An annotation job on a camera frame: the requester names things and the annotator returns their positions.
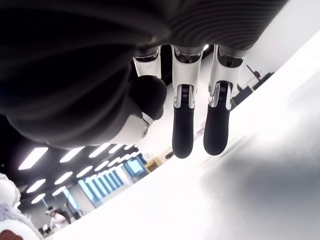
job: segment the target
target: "white wall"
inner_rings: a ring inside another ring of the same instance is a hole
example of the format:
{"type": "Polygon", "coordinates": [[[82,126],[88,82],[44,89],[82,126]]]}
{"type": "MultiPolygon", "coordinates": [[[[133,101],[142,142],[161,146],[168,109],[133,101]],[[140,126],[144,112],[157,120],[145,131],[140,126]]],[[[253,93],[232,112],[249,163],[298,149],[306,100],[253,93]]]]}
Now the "white wall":
{"type": "MultiPolygon", "coordinates": [[[[290,0],[248,52],[238,80],[239,85],[243,87],[254,79],[246,64],[254,71],[260,71],[262,77],[268,72],[277,71],[303,44],[320,30],[319,12],[319,0],[290,0]]],[[[198,92],[195,97],[195,132],[207,116],[211,64],[212,56],[208,56],[201,63],[198,92]]],[[[167,88],[163,117],[155,121],[147,136],[137,143],[139,149],[143,153],[149,153],[151,156],[156,157],[170,147],[173,119],[173,91],[170,85],[167,88]]]]}
{"type": "MultiPolygon", "coordinates": [[[[319,0],[289,0],[248,52],[244,64],[264,73],[277,71],[320,30],[319,10],[319,0]]],[[[252,73],[244,67],[239,85],[248,78],[252,73]]]]}

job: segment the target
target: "gray fur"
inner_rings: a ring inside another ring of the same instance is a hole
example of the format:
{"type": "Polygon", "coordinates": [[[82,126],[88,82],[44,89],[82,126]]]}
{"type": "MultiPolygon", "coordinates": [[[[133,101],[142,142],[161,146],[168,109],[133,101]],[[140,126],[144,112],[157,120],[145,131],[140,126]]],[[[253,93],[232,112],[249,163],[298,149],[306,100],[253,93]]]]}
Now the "gray fur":
{"type": "Polygon", "coordinates": [[[39,239],[43,240],[40,232],[35,228],[31,220],[23,215],[20,210],[13,209],[10,205],[0,202],[0,222],[4,220],[17,220],[25,225],[27,225],[35,234],[39,237],[39,239]]]}
{"type": "Polygon", "coordinates": [[[12,205],[12,207],[13,207],[14,205],[16,205],[17,202],[20,201],[21,195],[20,195],[19,189],[16,187],[16,185],[13,181],[9,180],[6,175],[4,175],[0,172],[0,180],[2,180],[2,179],[6,180],[7,182],[11,183],[14,186],[15,196],[14,196],[14,202],[12,205]]]}

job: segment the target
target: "black fingertip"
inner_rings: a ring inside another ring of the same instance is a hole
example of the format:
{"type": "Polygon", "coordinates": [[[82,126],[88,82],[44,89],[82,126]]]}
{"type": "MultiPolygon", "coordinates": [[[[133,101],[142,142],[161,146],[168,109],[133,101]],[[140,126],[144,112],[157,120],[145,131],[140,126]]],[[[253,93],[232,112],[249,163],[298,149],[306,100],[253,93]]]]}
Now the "black fingertip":
{"type": "Polygon", "coordinates": [[[174,108],[172,150],[174,155],[185,159],[194,146],[194,108],[174,108]]]}
{"type": "Polygon", "coordinates": [[[221,154],[228,143],[230,110],[224,102],[216,107],[208,105],[208,111],[203,135],[205,151],[213,156],[221,154]]]}

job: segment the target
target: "window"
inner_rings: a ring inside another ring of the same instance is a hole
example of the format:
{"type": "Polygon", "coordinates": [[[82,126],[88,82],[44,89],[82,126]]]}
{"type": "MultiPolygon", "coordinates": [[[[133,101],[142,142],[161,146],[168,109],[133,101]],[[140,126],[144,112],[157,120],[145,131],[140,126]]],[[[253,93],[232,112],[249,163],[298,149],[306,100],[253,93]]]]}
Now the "window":
{"type": "Polygon", "coordinates": [[[68,189],[64,189],[63,193],[64,193],[66,199],[68,199],[69,203],[71,203],[72,207],[74,209],[77,209],[78,208],[77,203],[76,203],[75,199],[72,197],[72,195],[69,192],[69,190],[68,189]]]}
{"type": "Polygon", "coordinates": [[[84,193],[87,195],[87,197],[94,202],[95,201],[95,197],[94,195],[91,193],[91,191],[89,190],[89,188],[87,187],[87,185],[85,184],[85,182],[83,180],[78,181],[80,187],[82,188],[82,190],[84,191],[84,193]]]}
{"type": "Polygon", "coordinates": [[[134,172],[134,174],[144,171],[143,167],[141,166],[141,164],[138,162],[137,159],[128,161],[128,164],[131,170],[134,172]]]}
{"type": "Polygon", "coordinates": [[[98,200],[103,198],[101,193],[99,192],[99,190],[96,188],[96,186],[93,184],[91,180],[88,181],[87,184],[90,186],[94,194],[98,197],[98,200]]]}
{"type": "Polygon", "coordinates": [[[104,186],[101,184],[101,182],[99,181],[99,179],[95,178],[93,181],[98,185],[98,187],[100,188],[100,190],[103,192],[104,195],[108,195],[106,189],[105,189],[104,186]]]}

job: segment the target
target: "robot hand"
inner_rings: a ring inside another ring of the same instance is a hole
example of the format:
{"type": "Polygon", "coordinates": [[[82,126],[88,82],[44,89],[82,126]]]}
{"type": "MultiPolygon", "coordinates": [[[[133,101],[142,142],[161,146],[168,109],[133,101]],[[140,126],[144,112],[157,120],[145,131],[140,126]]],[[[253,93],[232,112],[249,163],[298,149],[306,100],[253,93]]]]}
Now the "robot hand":
{"type": "Polygon", "coordinates": [[[218,155],[227,146],[229,114],[238,76],[246,51],[216,45],[209,82],[209,103],[203,145],[210,155],[218,155]]]}

